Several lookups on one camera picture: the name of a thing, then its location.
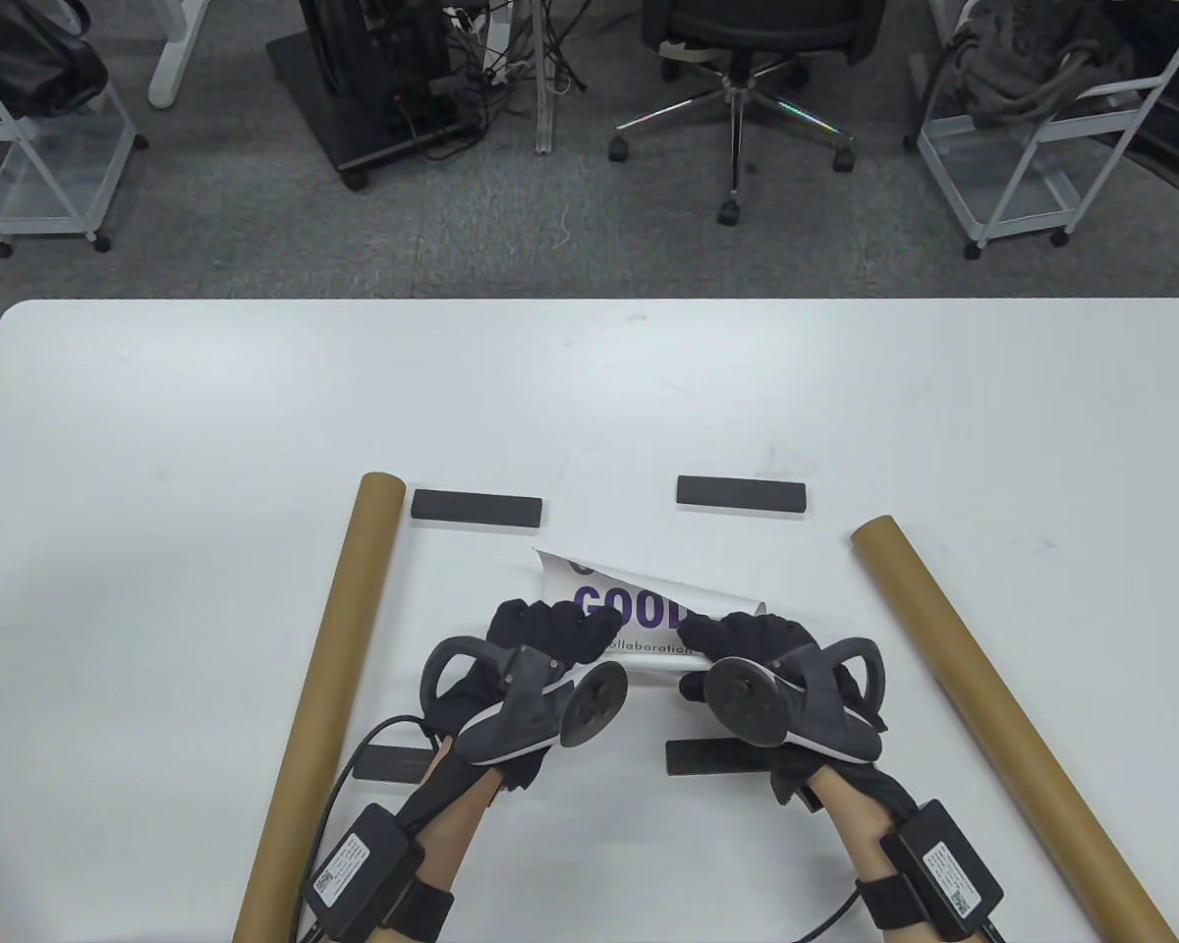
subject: curled paper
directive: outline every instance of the curled paper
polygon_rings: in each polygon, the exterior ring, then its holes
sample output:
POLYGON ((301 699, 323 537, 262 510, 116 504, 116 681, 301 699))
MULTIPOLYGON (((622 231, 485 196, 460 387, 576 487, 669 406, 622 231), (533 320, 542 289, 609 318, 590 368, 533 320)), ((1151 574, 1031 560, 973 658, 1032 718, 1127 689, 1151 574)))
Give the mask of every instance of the curled paper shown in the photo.
POLYGON ((633 672, 684 673, 705 670, 705 657, 685 647, 676 628, 687 612, 720 619, 729 612, 760 615, 764 602, 723 592, 633 574, 579 556, 536 550, 541 560, 541 600, 572 600, 586 612, 613 606, 624 626, 607 657, 633 672))

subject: gray carpet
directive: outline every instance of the gray carpet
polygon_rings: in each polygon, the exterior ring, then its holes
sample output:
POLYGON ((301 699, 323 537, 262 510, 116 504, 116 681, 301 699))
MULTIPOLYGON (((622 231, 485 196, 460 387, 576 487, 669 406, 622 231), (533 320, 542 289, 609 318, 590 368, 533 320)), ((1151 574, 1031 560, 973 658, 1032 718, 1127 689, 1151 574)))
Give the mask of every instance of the gray carpet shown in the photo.
MULTIPOLYGON (((718 226, 724 113, 640 132, 627 165, 606 160, 613 123, 700 88, 661 85, 635 18, 599 32, 632 2, 595 1, 568 40, 590 92, 559 99, 554 154, 505 116, 457 160, 401 163, 351 193, 263 50, 297 31, 295 0, 213 0, 167 112, 145 101, 158 50, 145 0, 95 0, 98 46, 153 147, 114 199, 114 250, 22 239, 0 262, 0 315, 42 297, 1179 296, 1179 193, 1128 161, 1069 248, 1015 238, 962 259, 938 189, 900 149, 905 58, 935 51, 926 0, 891 0, 874 57, 815 62, 797 95, 857 134, 855 174, 759 116, 742 224, 718 226)), ((515 107, 531 99, 528 85, 515 107)))

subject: black glove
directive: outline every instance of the black glove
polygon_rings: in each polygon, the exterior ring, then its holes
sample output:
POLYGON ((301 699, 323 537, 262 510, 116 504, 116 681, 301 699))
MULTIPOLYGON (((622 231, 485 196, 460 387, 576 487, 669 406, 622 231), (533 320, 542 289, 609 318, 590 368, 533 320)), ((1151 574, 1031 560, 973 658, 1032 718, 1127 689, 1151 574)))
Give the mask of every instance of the black glove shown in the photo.
MULTIPOLYGON (((690 614, 680 620, 678 637, 687 648, 700 652, 713 664, 723 658, 743 658, 759 665, 772 664, 797 647, 817 644, 809 629, 795 621, 782 619, 780 615, 750 615, 746 612, 730 612, 720 620, 690 614)), ((788 681, 804 685, 804 678, 799 674, 785 668, 772 668, 772 665, 770 668, 788 681)), ((684 674, 679 682, 680 695, 703 704, 705 675, 706 672, 684 674)), ((857 711, 878 731, 885 731, 887 724, 882 723, 875 710, 869 710, 859 685, 847 666, 836 665, 834 677, 844 705, 857 711)), ((810 809, 819 809, 818 800, 805 789, 805 783, 828 764, 831 764, 828 756, 790 743, 770 751, 769 779, 778 803, 785 805, 791 796, 799 793, 810 809)), ((838 763, 839 771, 842 766, 844 764, 838 763)))
MULTIPOLYGON (((573 665, 598 661, 615 640, 623 624, 620 611, 611 606, 585 614, 577 602, 545 602, 532 605, 511 600, 498 607, 486 633, 486 641, 501 648, 531 646, 539 652, 573 665)), ((492 665, 475 661, 468 673, 450 686, 424 711, 423 721, 441 737, 454 737, 463 724, 489 706, 501 704, 503 688, 499 671, 492 665)), ((501 763, 507 789, 527 789, 541 767, 546 751, 536 751, 501 763)))

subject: cardboard tube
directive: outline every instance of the cardboard tube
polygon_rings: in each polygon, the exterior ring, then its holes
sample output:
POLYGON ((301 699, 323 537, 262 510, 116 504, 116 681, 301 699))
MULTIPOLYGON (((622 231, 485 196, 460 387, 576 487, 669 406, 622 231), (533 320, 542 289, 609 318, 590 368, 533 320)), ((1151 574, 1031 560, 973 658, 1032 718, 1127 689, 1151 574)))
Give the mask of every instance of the cardboard tube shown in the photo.
POLYGON ((876 517, 851 535, 851 543, 1100 938, 1178 943, 900 525, 876 517))
POLYGON ((357 484, 232 943, 283 943, 288 937, 310 844, 337 778, 404 497, 406 484, 391 475, 370 473, 357 484))

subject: metal shelf cart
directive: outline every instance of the metal shelf cart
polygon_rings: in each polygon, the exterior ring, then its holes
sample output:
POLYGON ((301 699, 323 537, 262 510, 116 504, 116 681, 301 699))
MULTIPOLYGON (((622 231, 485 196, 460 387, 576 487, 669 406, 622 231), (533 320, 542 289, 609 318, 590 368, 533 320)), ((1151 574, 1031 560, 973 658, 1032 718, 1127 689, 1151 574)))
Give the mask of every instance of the metal shelf cart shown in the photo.
MULTIPOLYGON (((926 86, 923 62, 914 58, 910 66, 914 81, 926 86)), ((961 220, 969 237, 967 259, 980 257, 990 239, 1010 235, 1052 232, 1053 245, 1069 243, 1071 235, 1178 67, 1179 48, 1160 75, 1106 83, 1085 91, 1079 104, 1096 106, 1095 113, 1066 117, 1062 112, 1038 125, 1010 128, 975 130, 971 118, 966 114, 930 118, 931 99, 921 134, 916 140, 905 140, 904 145, 910 149, 915 145, 922 152, 961 220), (1120 134, 1118 144, 1087 192, 1081 194, 1066 173, 1065 161, 1040 151, 1040 145, 1053 140, 1109 133, 1120 134)))
POLYGON ((110 251, 101 232, 110 200, 132 150, 149 147, 113 83, 78 113, 14 118, 0 100, 0 259, 14 255, 18 235, 83 235, 110 251))

